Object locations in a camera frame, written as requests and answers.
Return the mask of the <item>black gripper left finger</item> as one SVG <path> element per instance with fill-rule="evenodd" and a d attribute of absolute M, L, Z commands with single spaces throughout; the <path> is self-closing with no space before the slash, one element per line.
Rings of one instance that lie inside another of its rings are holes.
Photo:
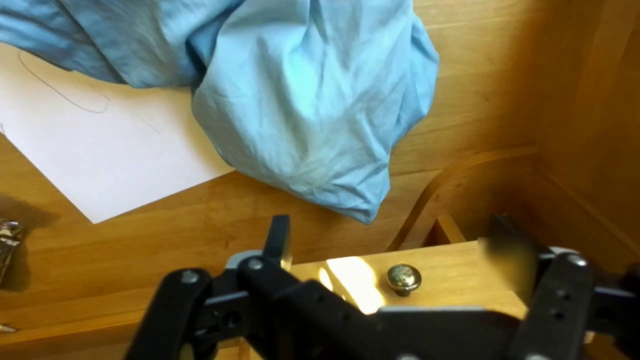
<path fill-rule="evenodd" d="M 292 265 L 289 218 L 285 215 L 272 218 L 261 254 L 273 261 L 280 268 L 288 268 Z"/>

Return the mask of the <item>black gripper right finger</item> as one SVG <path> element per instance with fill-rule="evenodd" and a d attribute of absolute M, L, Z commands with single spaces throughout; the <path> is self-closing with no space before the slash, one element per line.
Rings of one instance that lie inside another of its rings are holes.
<path fill-rule="evenodd" d="M 524 305 L 531 303 L 538 283 L 554 261 L 554 253 L 538 245 L 507 215 L 489 220 L 484 257 Z"/>

